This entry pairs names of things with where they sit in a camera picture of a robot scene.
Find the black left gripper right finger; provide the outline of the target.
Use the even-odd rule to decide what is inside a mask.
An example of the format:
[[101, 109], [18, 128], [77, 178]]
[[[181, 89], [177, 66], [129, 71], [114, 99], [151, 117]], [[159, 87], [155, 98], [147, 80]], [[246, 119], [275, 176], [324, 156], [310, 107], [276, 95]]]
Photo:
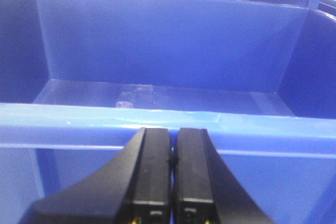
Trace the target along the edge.
[[218, 154], [206, 129], [181, 128], [174, 146], [174, 223], [273, 223]]

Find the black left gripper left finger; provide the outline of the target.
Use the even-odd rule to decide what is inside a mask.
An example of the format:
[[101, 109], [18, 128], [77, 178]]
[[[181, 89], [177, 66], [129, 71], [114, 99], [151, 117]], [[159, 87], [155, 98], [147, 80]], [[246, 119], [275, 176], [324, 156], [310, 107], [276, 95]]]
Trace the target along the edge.
[[100, 169], [31, 204], [21, 223], [169, 223], [172, 144], [142, 128]]

